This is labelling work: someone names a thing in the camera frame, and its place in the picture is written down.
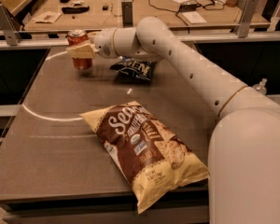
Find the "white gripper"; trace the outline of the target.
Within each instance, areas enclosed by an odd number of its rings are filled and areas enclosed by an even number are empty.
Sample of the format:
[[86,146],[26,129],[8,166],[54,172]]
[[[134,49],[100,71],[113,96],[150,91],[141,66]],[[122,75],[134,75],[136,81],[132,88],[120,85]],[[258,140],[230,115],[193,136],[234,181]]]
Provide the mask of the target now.
[[92,43],[84,43],[68,47],[66,51],[74,59],[92,59],[97,52],[107,59],[116,58],[117,53],[113,41],[115,32],[115,28],[103,29],[99,33],[97,31],[89,32],[88,38],[94,37],[95,46]]

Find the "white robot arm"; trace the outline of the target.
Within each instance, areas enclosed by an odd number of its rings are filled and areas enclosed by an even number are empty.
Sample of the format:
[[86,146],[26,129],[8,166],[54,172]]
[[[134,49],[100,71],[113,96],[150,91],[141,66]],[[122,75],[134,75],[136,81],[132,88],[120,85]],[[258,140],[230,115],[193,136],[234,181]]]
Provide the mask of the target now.
[[160,157],[141,164],[137,154],[122,158],[118,144],[106,149],[130,181],[146,211],[167,191],[206,180],[210,224],[280,224],[280,105],[191,49],[155,17],[134,28],[105,29],[92,41],[68,48],[73,58],[129,55],[170,62],[219,117],[208,163],[174,138],[156,144]]

